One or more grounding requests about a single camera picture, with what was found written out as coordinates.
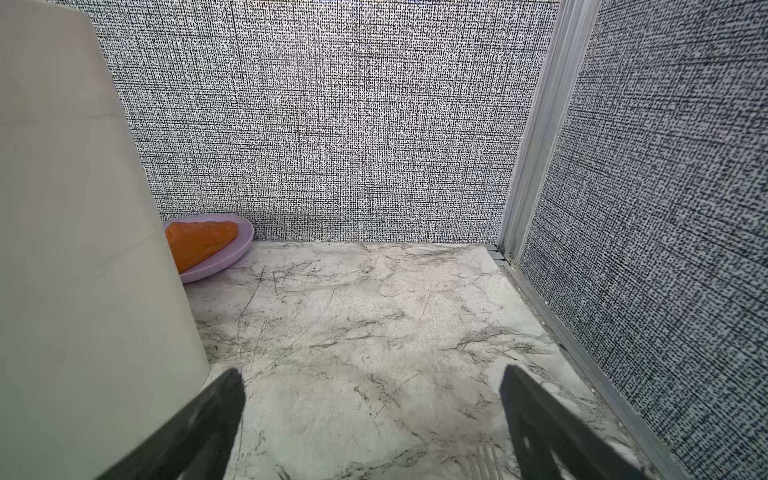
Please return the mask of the white plastic drawer cabinet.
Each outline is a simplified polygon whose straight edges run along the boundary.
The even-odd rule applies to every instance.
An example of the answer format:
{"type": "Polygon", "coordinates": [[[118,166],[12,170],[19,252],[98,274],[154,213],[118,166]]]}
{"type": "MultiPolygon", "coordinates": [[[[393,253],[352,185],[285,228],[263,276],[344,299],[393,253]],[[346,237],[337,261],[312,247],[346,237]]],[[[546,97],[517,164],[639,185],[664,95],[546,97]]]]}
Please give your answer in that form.
{"type": "Polygon", "coordinates": [[[1,475],[93,479],[209,364],[88,16],[1,5],[1,475]]]}

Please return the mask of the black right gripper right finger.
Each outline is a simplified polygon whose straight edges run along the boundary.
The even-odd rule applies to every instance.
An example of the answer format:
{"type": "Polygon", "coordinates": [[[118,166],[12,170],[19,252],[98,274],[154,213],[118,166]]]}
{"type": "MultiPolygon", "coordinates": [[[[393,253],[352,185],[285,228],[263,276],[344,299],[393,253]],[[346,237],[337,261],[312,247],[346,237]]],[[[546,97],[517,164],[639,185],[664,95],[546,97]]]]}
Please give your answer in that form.
{"type": "Polygon", "coordinates": [[[646,476],[515,365],[500,398],[523,479],[644,479],[646,476]]]}

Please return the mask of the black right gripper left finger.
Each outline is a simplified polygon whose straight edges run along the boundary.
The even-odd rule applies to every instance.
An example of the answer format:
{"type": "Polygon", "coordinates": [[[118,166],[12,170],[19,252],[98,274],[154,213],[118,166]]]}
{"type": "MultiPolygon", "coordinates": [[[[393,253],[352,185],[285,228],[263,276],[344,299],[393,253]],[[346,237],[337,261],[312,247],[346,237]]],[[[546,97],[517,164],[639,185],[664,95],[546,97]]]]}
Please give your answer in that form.
{"type": "Polygon", "coordinates": [[[221,479],[246,401],[241,373],[230,368],[160,429],[102,473],[102,479],[221,479]]]}

